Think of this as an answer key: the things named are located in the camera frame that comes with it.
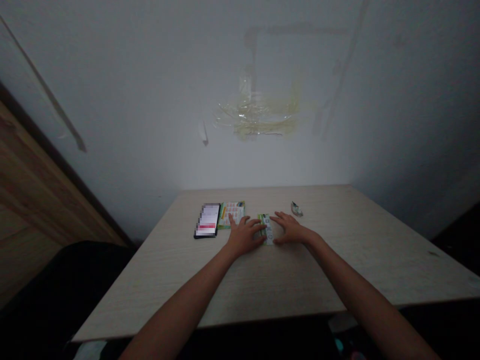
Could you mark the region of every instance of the table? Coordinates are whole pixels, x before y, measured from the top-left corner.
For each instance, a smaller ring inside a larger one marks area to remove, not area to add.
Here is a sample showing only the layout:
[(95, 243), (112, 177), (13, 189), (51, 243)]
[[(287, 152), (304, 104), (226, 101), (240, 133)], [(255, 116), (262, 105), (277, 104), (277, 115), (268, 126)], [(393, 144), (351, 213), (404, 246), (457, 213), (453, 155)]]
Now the table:
[[(350, 185), (183, 191), (74, 336), (135, 335), (226, 243), (193, 238), (203, 203), (245, 201), (246, 214), (284, 211), (315, 230), (394, 305), (480, 297), (480, 278)], [(263, 245), (230, 268), (199, 327), (344, 311), (301, 244)]]

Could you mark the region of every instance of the person's left hand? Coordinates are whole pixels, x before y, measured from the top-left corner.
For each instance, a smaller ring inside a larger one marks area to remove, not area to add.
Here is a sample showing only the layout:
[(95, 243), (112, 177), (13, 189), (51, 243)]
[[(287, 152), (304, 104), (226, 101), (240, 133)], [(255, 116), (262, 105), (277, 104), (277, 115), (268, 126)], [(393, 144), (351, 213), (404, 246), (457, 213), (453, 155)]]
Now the person's left hand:
[(254, 240), (254, 234), (267, 227), (267, 225), (256, 225), (262, 222), (259, 219), (247, 222), (250, 216), (244, 216), (236, 224), (230, 213), (228, 219), (230, 220), (231, 232), (225, 247), (228, 248), (235, 259), (258, 248), (267, 238), (266, 236), (260, 236)]

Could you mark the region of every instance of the pixelated screen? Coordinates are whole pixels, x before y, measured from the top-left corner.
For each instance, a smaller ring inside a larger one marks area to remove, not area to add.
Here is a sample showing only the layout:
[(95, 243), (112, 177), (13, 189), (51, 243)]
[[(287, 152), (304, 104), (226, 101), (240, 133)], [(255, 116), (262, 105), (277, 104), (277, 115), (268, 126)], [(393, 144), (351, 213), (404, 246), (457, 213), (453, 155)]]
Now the pixelated screen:
[(205, 203), (201, 207), (201, 214), (196, 224), (196, 236), (215, 236), (217, 220), (219, 218), (220, 204)]

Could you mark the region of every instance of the forearm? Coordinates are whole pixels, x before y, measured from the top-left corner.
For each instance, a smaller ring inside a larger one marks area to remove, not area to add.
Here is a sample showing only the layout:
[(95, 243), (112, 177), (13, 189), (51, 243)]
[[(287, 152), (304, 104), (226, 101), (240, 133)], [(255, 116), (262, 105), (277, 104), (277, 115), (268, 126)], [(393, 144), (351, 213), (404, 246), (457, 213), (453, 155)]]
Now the forearm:
[(397, 309), (318, 234), (306, 242), (341, 301), (388, 359), (439, 359)]
[(121, 356), (174, 359), (202, 319), (220, 282), (235, 261), (225, 247), (152, 316)]

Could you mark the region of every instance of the smartphone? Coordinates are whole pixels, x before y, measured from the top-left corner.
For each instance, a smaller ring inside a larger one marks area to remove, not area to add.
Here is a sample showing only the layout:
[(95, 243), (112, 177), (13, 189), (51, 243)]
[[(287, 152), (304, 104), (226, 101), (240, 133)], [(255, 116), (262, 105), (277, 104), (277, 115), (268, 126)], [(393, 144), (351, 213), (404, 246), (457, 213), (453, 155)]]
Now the smartphone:
[(217, 224), (219, 223), (220, 204), (205, 203), (201, 207), (200, 217), (196, 223), (195, 239), (214, 238), (217, 236)]

